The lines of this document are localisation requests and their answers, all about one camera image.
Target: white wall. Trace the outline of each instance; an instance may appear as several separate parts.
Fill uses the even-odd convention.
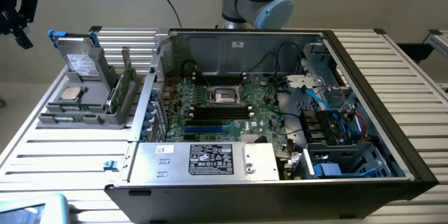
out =
[[[294,28],[384,28],[396,41],[420,42],[429,28],[448,28],[446,0],[293,0]],[[221,0],[172,0],[184,27],[213,27]],[[0,37],[0,81],[50,82],[62,66],[45,32],[85,33],[92,25],[174,27],[164,0],[38,0],[29,34],[34,48],[22,50]]]

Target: metal panel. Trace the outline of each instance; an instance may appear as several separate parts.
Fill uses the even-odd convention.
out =
[[[346,51],[360,66],[368,82],[374,86],[380,85],[374,87],[378,97],[410,137],[410,143],[441,185],[413,201],[392,202],[364,220],[298,223],[445,223],[448,220],[445,214],[448,211],[448,127],[433,124],[446,123],[448,107],[428,87],[414,86],[424,81],[412,68],[404,68],[402,55],[382,35],[373,30],[334,30],[334,33],[345,44]],[[129,45],[129,42],[137,42],[138,44],[133,44],[137,47],[130,48],[130,58],[133,64],[141,66],[137,71],[146,72],[145,66],[156,54],[156,48],[149,44],[157,41],[156,30],[102,28],[98,38],[101,45],[105,46],[106,60],[118,67],[117,72],[121,67],[121,46]],[[52,95],[60,80],[61,77],[49,88],[46,98]],[[33,129],[34,115],[40,110],[41,103],[0,156],[0,162],[2,159],[5,161],[0,167],[0,175],[2,175],[0,181],[14,182],[0,183],[0,201],[60,191],[68,198],[70,209],[76,209],[72,211],[73,223],[129,223],[126,216],[102,192],[102,186],[109,179],[117,178],[118,172],[104,172],[100,168],[106,160],[122,160],[126,149],[121,147],[126,142],[125,137],[129,136],[133,117],[129,117],[128,129],[113,131],[113,134],[101,130],[73,134],[68,131],[52,132]],[[56,155],[56,151],[46,150],[42,146],[46,148],[54,146],[54,150],[60,151],[61,155]]]

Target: motherboard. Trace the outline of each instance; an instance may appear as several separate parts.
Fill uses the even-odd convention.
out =
[[[253,142],[265,138],[274,149],[284,149],[282,116],[270,111],[278,111],[273,102],[266,105],[274,95],[269,77],[254,74],[233,81],[177,78],[168,84],[166,142]]]

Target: tablet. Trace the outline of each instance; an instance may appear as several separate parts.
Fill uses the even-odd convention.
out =
[[[69,218],[68,203],[61,194],[0,203],[0,223],[69,224]]]

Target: sticker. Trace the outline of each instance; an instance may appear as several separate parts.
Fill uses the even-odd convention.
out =
[[[233,41],[232,42],[232,47],[242,48],[244,47],[244,42]]]
[[[174,146],[173,145],[157,145],[156,154],[162,154],[162,153],[174,153]]]
[[[188,173],[190,175],[232,175],[232,145],[192,144],[189,146]]]
[[[98,76],[93,60],[88,55],[66,55],[66,57],[80,76]]]

